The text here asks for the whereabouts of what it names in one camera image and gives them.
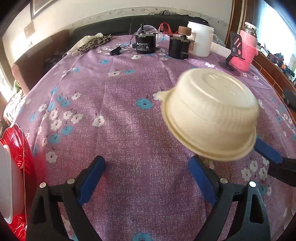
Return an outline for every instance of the red plastic bag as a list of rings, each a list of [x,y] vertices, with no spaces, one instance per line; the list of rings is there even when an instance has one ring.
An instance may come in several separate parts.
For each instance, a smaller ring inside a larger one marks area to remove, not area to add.
[[[169,35],[178,34],[178,31],[175,33],[172,32],[170,25],[168,23],[161,23],[159,25],[158,30],[162,30],[164,34],[169,34]]]

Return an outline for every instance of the wooden knob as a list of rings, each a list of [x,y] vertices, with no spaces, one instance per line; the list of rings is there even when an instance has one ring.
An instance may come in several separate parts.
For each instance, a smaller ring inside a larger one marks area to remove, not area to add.
[[[179,26],[179,31],[178,31],[179,34],[181,35],[191,35],[191,28],[188,28],[188,27],[184,27],[184,26]]]

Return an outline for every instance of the white round object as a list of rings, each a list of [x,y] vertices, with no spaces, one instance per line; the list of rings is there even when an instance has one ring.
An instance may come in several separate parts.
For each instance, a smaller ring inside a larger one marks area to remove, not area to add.
[[[162,99],[167,126],[196,154],[234,161],[253,149],[258,102],[233,76],[213,69],[188,70]]]
[[[0,145],[0,212],[6,222],[20,214],[25,206],[24,179],[11,159],[8,145]]]
[[[188,39],[194,40],[189,52],[199,57],[208,57],[214,37],[214,29],[194,22],[188,22],[187,27],[191,28],[191,35]]]

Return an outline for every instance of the window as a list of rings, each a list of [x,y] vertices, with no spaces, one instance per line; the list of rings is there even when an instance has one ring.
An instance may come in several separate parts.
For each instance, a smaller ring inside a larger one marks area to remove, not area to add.
[[[272,54],[282,53],[284,63],[289,65],[292,54],[296,53],[295,37],[276,10],[264,1],[261,5],[258,42],[261,45],[265,43],[267,50]]]

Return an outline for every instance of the floral tablecloth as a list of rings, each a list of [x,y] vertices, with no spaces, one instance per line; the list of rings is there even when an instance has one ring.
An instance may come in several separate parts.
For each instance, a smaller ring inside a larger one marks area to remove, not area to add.
[[[130,36],[62,59],[30,91],[16,122],[26,133],[35,157],[38,181],[64,183],[96,155],[107,168],[84,210],[104,241],[192,241],[211,206],[188,170],[193,153],[166,127],[158,95],[172,88],[190,68],[219,67],[221,56],[168,56],[168,37],[157,52],[139,55],[127,48]],[[254,68],[238,78],[258,98],[257,132],[285,157],[296,157],[296,129],[274,89]],[[271,235],[283,231],[294,188],[267,175],[268,161],[255,151],[229,163],[204,159],[233,183],[257,181],[262,187]],[[69,235],[76,239],[63,209]],[[231,208],[230,217],[235,209]],[[221,239],[226,238],[227,219]]]

